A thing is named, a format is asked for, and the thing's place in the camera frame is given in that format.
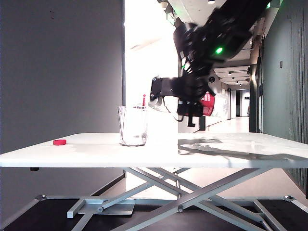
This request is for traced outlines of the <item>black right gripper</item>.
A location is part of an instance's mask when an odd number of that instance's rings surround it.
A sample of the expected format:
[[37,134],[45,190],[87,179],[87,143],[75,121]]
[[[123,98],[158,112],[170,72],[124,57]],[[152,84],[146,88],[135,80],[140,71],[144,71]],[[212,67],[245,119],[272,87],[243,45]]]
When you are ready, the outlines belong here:
[[204,77],[198,77],[193,72],[181,71],[181,95],[177,113],[188,116],[188,127],[195,127],[193,116],[211,116],[215,106],[215,93],[209,87]]

